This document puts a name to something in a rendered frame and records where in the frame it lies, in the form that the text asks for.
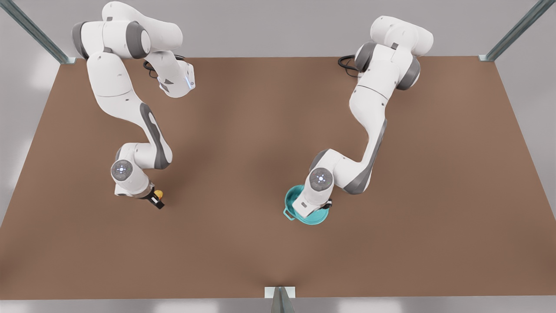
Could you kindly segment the silver frame post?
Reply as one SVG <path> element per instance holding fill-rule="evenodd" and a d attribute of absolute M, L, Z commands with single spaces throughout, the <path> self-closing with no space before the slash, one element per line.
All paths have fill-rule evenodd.
<path fill-rule="evenodd" d="M 267 286 L 265 298 L 272 298 L 271 313 L 295 313 L 291 299 L 296 297 L 294 286 Z"/>
<path fill-rule="evenodd" d="M 522 18 L 504 35 L 502 39 L 485 55 L 478 55 L 481 62 L 494 62 L 514 43 L 530 26 L 534 24 L 556 0 L 538 0 Z"/>
<path fill-rule="evenodd" d="M 17 6 L 13 0 L 0 0 L 2 8 L 16 21 L 36 42 L 38 42 L 61 65 L 76 63 L 75 57 L 67 56 L 34 22 Z"/>

